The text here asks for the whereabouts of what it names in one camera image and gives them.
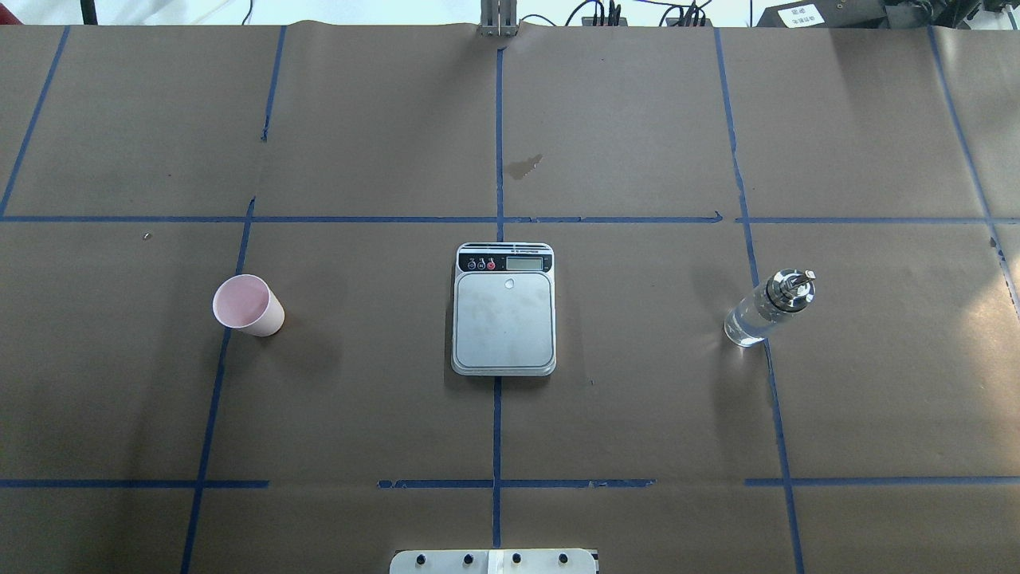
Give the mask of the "pink paper cup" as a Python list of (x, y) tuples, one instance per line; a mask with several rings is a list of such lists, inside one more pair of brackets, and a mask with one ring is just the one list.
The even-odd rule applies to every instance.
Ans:
[(269, 337), (280, 331), (284, 306), (269, 284), (255, 275), (236, 275), (215, 291), (212, 313), (223, 327)]

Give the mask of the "white digital kitchen scale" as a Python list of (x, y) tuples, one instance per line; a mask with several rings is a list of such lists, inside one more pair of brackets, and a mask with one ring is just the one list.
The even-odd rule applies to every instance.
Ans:
[(553, 248), (540, 242), (470, 242), (457, 248), (449, 361), (456, 374), (553, 374), (555, 262)]

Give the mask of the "white metal mounting plate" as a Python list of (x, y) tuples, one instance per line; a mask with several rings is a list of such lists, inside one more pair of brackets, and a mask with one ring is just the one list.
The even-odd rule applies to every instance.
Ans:
[(598, 573), (595, 551), (584, 547), (419, 549), (400, 551), (390, 573)]

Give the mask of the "black box with label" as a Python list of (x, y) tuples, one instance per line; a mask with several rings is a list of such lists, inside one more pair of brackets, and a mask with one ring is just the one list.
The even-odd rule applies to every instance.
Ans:
[(886, 18), (885, 1), (790, 1), (765, 8), (755, 28), (874, 29)]

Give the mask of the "aluminium frame post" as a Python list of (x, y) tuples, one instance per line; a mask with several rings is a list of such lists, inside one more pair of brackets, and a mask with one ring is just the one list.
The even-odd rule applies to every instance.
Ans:
[(482, 37), (514, 37), (520, 29), (517, 0), (481, 0), (480, 25)]

